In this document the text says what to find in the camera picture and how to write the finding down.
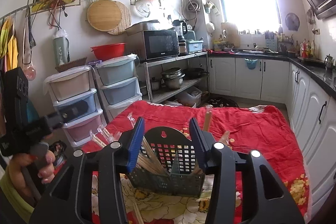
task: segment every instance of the metal teapot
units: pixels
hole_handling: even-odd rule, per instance
[[[334,68],[334,59],[332,56],[327,55],[324,59],[325,69],[332,70]]]

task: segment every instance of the brown woven basket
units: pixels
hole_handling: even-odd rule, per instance
[[[68,69],[71,69],[71,68],[83,66],[86,63],[86,59],[87,59],[87,57],[84,57],[84,58],[81,58],[81,59],[77,59],[77,60],[71,61],[69,63],[63,64],[63,65],[59,65],[59,66],[55,67],[55,69],[58,72],[63,72],[63,71],[66,71]]]

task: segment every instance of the person's arm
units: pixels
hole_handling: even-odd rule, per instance
[[[11,203],[14,210],[26,222],[29,222],[30,215],[34,210],[34,200],[29,187],[21,173],[21,168],[30,165],[36,158],[28,154],[14,155],[9,162],[4,176],[0,180],[0,187]],[[48,165],[39,170],[38,176],[42,183],[50,183],[54,178],[55,156],[51,151],[46,154]]]

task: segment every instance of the window pane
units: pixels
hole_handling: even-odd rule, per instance
[[[226,20],[238,30],[277,31],[279,28],[276,0],[224,0]]]

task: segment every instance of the black countertop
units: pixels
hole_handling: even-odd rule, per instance
[[[289,58],[287,56],[275,54],[253,54],[249,52],[230,53],[211,53],[209,57],[233,57],[233,58],[258,58],[268,60],[288,61],[293,63],[298,68],[306,72],[320,87],[334,100],[336,100],[336,70],[327,72],[321,66],[311,65],[310,63],[302,62],[298,58]]]

